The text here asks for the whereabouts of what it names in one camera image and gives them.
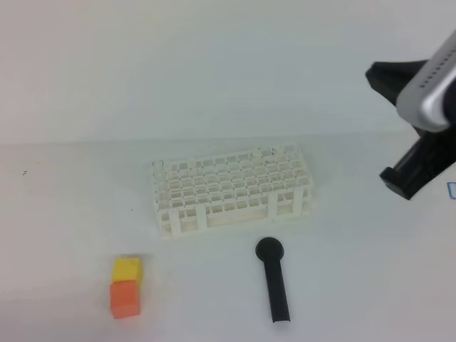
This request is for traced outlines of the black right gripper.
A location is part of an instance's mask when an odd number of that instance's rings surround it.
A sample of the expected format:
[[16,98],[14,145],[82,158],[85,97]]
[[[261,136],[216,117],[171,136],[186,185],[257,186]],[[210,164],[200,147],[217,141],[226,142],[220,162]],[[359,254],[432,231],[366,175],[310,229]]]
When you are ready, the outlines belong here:
[[409,123],[422,135],[380,173],[386,187],[406,200],[455,163],[455,72],[420,71],[426,63],[378,61],[365,73],[370,87],[393,106],[409,84]]

